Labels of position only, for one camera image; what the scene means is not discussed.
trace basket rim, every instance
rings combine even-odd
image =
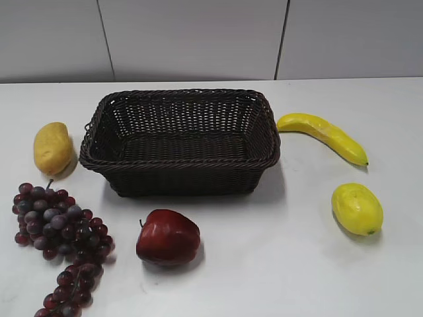
[[[154,96],[156,94],[171,94],[171,95],[183,95],[193,92],[197,92],[202,95],[208,94],[228,94],[234,92],[242,92],[249,95],[255,95],[262,102],[262,106],[267,110],[267,122],[269,123],[269,129],[272,135],[272,150],[267,153],[266,156],[260,158],[207,158],[207,159],[180,159],[180,160],[100,160],[94,158],[91,155],[91,147],[95,140],[95,134],[98,125],[100,124],[102,113],[107,106],[112,106],[112,103],[108,101],[116,98],[117,96],[139,96],[141,94],[145,96]],[[90,123],[85,126],[86,134],[81,143],[81,150],[79,155],[80,163],[89,170],[96,172],[103,172],[107,170],[151,170],[163,169],[163,168],[240,168],[240,169],[265,169],[275,165],[279,161],[280,157],[280,137],[276,129],[276,123],[272,109],[261,92],[257,92],[251,89],[227,89],[227,88],[190,88],[190,89],[174,89],[174,90],[123,90],[119,92],[113,92],[106,95],[99,103],[93,114]]]

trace table surface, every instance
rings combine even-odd
[[[281,159],[245,197],[128,199],[78,164],[53,188],[102,217],[116,241],[83,316],[417,316],[422,311],[423,78],[211,83],[0,85],[0,311],[33,316],[67,265],[21,248],[11,213],[20,183],[45,186],[32,144],[46,123],[65,122],[79,148],[84,125],[108,93],[132,89],[248,88],[278,119],[308,112],[342,127],[369,157],[367,171],[302,134],[281,135]],[[385,211],[374,236],[346,234],[332,216],[333,190],[366,185]],[[159,271],[135,254],[139,219],[156,208],[198,224],[203,249],[187,267]]]

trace grapes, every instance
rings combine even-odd
[[[68,300],[71,296],[72,288],[68,286],[58,286],[53,292],[53,299],[58,302]]]
[[[79,315],[79,305],[76,302],[68,302],[61,309],[63,317],[77,317]]]
[[[42,252],[42,257],[48,261],[54,259],[58,251],[56,249],[46,249]]]
[[[32,204],[28,200],[22,200],[17,205],[19,210],[19,215],[25,215],[27,212],[31,211]]]
[[[31,192],[32,185],[30,183],[23,183],[19,185],[19,193],[28,195]]]
[[[45,250],[48,245],[48,240],[45,236],[41,236],[34,241],[34,247],[37,250]]]
[[[22,194],[17,194],[14,198],[13,198],[13,203],[15,205],[17,205],[18,203],[20,203],[22,200],[28,200],[28,196],[27,195],[22,195]]]
[[[24,221],[26,224],[30,223],[31,221],[38,220],[40,218],[40,214],[36,211],[30,211],[24,216]]]
[[[31,189],[31,198],[33,200],[44,199],[46,196],[46,190],[41,186],[35,186]]]
[[[56,235],[56,229],[53,229],[51,224],[46,223],[42,229],[42,234],[47,238],[53,238]]]
[[[73,205],[67,209],[66,215],[70,219],[78,219],[83,216],[82,209],[78,205]]]
[[[91,294],[90,292],[87,292],[87,291],[79,291],[75,293],[73,300],[79,306],[86,306],[91,302]]]
[[[95,217],[95,218],[92,218],[91,221],[90,221],[90,227],[91,228],[98,227],[102,224],[103,224],[103,220],[101,220],[101,218]]]
[[[71,240],[75,236],[75,229],[72,225],[67,225],[61,230],[61,236],[65,239]]]
[[[66,202],[66,204],[68,206],[73,206],[73,205],[76,204],[75,198],[73,198],[71,196],[69,196],[68,198],[66,198],[65,202]]]
[[[55,309],[59,303],[53,299],[53,294],[49,294],[44,299],[43,304],[47,309]]]
[[[101,263],[111,251],[113,239],[102,219],[93,218],[90,209],[81,209],[66,190],[55,192],[23,183],[14,199],[12,212],[17,215],[19,232],[15,242],[21,245],[31,240],[42,250],[46,260],[57,254],[76,253],[73,265],[57,277],[58,287],[43,301],[44,308],[35,317],[76,317],[82,306],[92,298],[94,278],[102,272]]]
[[[59,209],[49,208],[44,212],[43,218],[45,221],[49,223],[54,216],[58,216],[58,215],[60,215]]]
[[[33,209],[38,212],[44,212],[48,208],[48,202],[44,199],[36,200]]]
[[[58,275],[57,282],[59,286],[69,286],[73,282],[73,276],[71,272],[63,271]]]
[[[68,244],[62,244],[61,246],[59,246],[58,252],[62,256],[67,256],[68,254],[71,254],[73,252],[73,248]]]
[[[33,220],[26,225],[26,230],[30,234],[39,234],[42,232],[43,225],[41,221]]]
[[[106,225],[99,225],[97,227],[93,227],[93,232],[97,233],[99,236],[106,236],[107,230],[108,229]]]
[[[56,230],[62,229],[66,225],[67,219],[63,215],[54,216],[50,221],[52,228]]]
[[[27,245],[28,244],[28,238],[24,236],[22,233],[18,232],[15,235],[15,242],[17,244]]]
[[[69,194],[65,190],[58,190],[56,195],[60,201],[65,201]]]
[[[90,209],[84,209],[82,212],[86,219],[91,220],[93,218],[93,212]]]

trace white wall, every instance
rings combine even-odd
[[[291,0],[279,79],[423,76],[423,0]]]
[[[0,1],[0,83],[112,80],[95,0]]]
[[[100,0],[118,81],[273,79],[286,0]]]

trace brown wicker basket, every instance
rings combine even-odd
[[[105,96],[79,161],[120,196],[252,192],[280,157],[265,97],[253,90],[135,90]]]

